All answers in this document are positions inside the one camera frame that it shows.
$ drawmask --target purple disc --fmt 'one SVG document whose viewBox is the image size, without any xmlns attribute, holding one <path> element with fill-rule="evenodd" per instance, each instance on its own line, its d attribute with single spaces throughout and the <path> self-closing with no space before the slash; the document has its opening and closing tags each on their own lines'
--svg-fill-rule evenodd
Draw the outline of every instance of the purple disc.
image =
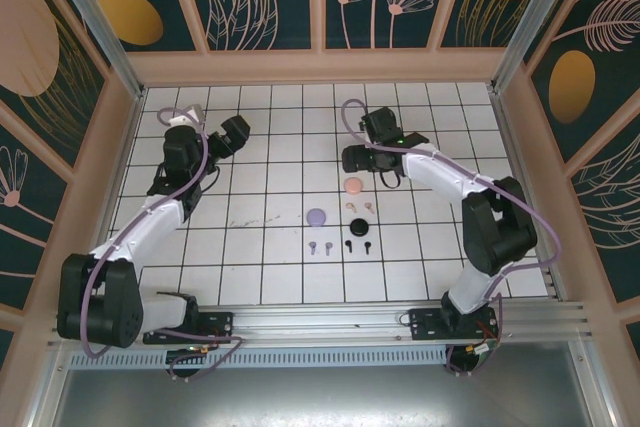
<svg viewBox="0 0 640 427">
<path fill-rule="evenodd" d="M 327 221 L 327 214 L 322 209 L 311 209 L 307 212 L 307 222 L 311 227 L 322 227 Z"/>
</svg>

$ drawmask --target white grid floor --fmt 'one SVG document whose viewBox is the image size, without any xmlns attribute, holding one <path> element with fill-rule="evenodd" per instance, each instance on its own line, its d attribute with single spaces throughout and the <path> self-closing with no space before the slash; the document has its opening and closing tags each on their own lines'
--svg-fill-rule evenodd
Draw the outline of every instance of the white grid floor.
<svg viewBox="0 0 640 427">
<path fill-rule="evenodd" d="M 342 149 L 355 142 L 339 107 L 354 97 L 371 107 L 390 106 L 405 132 L 421 132 L 470 169 L 496 178 L 511 174 L 481 83 L 150 89 L 112 230 L 138 211 L 162 161 L 165 128 L 156 111 L 200 104 L 206 107 L 207 132 L 239 113 L 251 137 L 233 159 L 220 163 L 217 184 L 148 260 L 141 286 L 191 293 L 201 305 L 439 299 L 462 270 L 460 209 L 407 179 L 391 191 L 379 177 L 342 170 Z M 356 126 L 362 113 L 350 113 Z M 363 181 L 359 195 L 343 191 L 351 176 Z M 357 213 L 346 208 L 348 202 Z M 314 207 L 326 212 L 325 226 L 307 225 L 306 213 Z M 370 224 L 363 238 L 349 232 L 358 217 Z M 352 253 L 344 246 L 347 239 Z M 328 242 L 333 248 L 327 255 Z M 539 270 L 510 275 L 500 291 L 508 297 L 547 296 Z"/>
</svg>

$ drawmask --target pink disc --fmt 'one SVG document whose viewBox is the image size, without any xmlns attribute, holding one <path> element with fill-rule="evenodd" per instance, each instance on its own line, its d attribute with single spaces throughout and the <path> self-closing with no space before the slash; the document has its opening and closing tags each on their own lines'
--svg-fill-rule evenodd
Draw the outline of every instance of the pink disc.
<svg viewBox="0 0 640 427">
<path fill-rule="evenodd" d="M 347 194 L 359 194 L 362 192 L 362 181 L 357 177 L 349 177 L 344 181 L 344 190 L 346 190 Z"/>
</svg>

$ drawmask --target black disc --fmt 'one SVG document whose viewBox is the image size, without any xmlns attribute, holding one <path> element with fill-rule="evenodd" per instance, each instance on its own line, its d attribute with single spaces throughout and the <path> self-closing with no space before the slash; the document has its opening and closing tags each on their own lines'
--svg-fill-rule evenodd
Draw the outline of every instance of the black disc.
<svg viewBox="0 0 640 427">
<path fill-rule="evenodd" d="M 369 232 L 369 224 L 364 219 L 355 219 L 351 222 L 349 230 L 351 230 L 351 233 L 356 237 L 364 237 L 367 235 L 367 232 Z"/>
</svg>

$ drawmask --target gray metal floor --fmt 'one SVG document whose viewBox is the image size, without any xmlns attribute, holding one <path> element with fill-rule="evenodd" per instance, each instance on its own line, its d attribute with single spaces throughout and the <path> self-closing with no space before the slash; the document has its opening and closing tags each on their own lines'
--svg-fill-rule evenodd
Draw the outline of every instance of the gray metal floor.
<svg viewBox="0 0 640 427">
<path fill-rule="evenodd" d="M 219 370 L 193 384 L 154 371 L 74 371 L 55 425 L 591 425 L 562 344 L 503 345 L 471 378 L 442 366 Z"/>
</svg>

